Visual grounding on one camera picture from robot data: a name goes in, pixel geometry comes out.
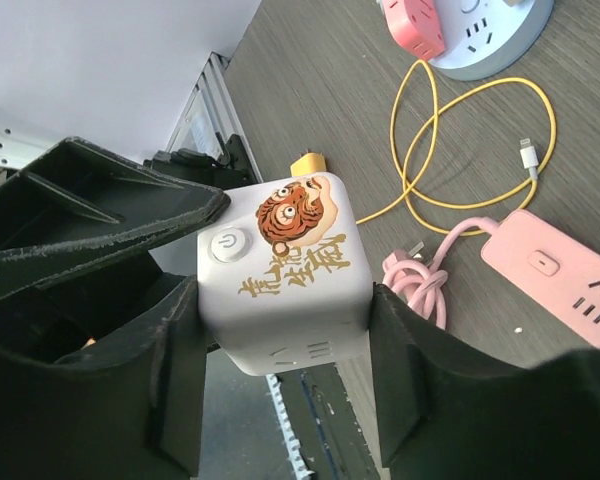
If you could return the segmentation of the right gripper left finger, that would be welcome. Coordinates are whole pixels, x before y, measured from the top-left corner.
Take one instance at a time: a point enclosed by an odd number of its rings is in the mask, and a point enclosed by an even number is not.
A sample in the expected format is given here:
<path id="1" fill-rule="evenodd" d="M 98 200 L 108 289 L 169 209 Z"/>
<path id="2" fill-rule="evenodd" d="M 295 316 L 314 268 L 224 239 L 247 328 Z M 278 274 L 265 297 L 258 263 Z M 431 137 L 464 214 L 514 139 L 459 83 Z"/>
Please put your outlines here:
<path id="1" fill-rule="evenodd" d="M 0 479 L 192 479 L 206 339 L 194 277 L 54 363 L 0 347 Z"/>

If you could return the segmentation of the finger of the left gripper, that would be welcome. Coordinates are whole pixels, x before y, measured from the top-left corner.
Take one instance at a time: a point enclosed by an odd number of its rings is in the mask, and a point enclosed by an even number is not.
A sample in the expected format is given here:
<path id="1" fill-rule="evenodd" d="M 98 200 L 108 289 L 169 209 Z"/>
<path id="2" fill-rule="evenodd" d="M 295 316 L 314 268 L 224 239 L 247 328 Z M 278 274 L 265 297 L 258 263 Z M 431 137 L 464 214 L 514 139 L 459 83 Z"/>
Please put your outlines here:
<path id="1" fill-rule="evenodd" d="M 0 185 L 0 301 L 193 233 L 229 204 L 218 188 L 66 138 Z"/>

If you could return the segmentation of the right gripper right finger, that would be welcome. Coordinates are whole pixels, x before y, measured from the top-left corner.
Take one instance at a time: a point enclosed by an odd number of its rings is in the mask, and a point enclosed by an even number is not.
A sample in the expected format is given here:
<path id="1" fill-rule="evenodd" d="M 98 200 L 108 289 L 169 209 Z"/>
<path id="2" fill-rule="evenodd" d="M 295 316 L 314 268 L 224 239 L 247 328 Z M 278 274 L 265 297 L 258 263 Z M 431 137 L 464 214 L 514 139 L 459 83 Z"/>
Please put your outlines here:
<path id="1" fill-rule="evenodd" d="M 600 350 L 532 368 L 493 358 L 376 285 L 370 354 L 395 479 L 600 479 Z"/>

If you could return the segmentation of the pink power strip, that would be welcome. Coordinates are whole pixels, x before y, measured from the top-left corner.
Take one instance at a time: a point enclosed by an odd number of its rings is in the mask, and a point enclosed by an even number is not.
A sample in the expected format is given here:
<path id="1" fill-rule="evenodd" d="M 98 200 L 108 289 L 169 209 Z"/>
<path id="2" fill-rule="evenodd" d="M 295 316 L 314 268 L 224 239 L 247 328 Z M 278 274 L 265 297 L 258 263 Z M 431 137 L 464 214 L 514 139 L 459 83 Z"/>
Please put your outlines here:
<path id="1" fill-rule="evenodd" d="M 573 332 L 600 348 L 600 255 L 526 210 L 511 213 L 482 259 Z"/>

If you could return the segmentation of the white cube socket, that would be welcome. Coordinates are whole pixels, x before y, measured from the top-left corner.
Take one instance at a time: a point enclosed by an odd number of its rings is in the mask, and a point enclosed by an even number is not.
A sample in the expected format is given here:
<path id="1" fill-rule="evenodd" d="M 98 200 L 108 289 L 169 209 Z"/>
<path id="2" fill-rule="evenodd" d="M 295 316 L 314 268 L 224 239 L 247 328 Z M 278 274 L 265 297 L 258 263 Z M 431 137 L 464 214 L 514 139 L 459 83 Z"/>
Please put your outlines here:
<path id="1" fill-rule="evenodd" d="M 198 308 L 234 364 L 264 376 L 361 354 L 372 272 L 343 182 L 321 172 L 227 194 L 197 233 Z"/>

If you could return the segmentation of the red pink charger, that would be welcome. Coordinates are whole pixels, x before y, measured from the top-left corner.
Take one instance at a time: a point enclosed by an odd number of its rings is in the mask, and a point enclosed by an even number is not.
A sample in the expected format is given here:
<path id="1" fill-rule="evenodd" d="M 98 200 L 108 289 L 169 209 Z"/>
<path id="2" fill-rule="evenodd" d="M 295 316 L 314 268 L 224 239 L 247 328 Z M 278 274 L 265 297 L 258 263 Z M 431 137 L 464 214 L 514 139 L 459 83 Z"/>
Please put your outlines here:
<path id="1" fill-rule="evenodd" d="M 395 42 L 420 60 L 429 61 L 446 50 L 433 0 L 378 1 Z"/>

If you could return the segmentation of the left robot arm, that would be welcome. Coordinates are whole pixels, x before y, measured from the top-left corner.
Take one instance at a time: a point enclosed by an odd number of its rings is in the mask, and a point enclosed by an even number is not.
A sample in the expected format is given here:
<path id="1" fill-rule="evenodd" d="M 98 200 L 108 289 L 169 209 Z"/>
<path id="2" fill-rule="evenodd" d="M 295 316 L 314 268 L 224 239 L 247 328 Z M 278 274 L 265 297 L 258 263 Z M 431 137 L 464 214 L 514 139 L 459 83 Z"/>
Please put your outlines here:
<path id="1" fill-rule="evenodd" d="M 164 175 L 0 109 L 0 301 L 213 224 L 222 190 Z"/>

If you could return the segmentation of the yellow charger block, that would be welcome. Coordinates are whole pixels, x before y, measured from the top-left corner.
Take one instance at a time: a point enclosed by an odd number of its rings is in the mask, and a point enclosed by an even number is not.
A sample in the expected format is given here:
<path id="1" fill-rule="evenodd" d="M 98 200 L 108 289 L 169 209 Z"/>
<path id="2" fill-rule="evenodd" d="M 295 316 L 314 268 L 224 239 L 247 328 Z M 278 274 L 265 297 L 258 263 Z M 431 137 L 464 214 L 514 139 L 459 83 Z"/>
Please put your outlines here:
<path id="1" fill-rule="evenodd" d="M 319 152 L 306 151 L 290 166 L 292 177 L 309 176 L 316 173 L 327 172 L 327 159 Z"/>

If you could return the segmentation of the round light blue socket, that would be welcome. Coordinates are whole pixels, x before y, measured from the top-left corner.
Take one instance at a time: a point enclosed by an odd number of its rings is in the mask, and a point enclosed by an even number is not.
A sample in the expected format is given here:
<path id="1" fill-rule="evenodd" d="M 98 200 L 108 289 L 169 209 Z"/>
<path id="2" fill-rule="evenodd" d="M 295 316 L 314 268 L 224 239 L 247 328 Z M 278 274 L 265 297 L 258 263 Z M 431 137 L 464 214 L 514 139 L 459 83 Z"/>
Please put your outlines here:
<path id="1" fill-rule="evenodd" d="M 428 63 L 447 77 L 475 81 L 521 58 L 539 38 L 553 0 L 441 0 L 435 3 L 445 51 Z"/>

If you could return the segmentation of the black mounting base plate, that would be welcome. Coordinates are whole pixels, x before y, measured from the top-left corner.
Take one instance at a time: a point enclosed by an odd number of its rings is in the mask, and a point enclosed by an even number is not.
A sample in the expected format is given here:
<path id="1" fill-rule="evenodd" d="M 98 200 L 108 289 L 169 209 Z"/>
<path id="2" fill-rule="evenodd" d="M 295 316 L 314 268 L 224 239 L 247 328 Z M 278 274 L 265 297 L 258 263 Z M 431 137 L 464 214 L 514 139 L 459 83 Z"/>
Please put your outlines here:
<path id="1" fill-rule="evenodd" d="M 226 142 L 220 141 L 221 153 L 214 158 L 189 148 L 172 152 L 159 150 L 143 166 L 175 178 L 231 190 L 259 183 L 242 138 L 232 134 Z"/>

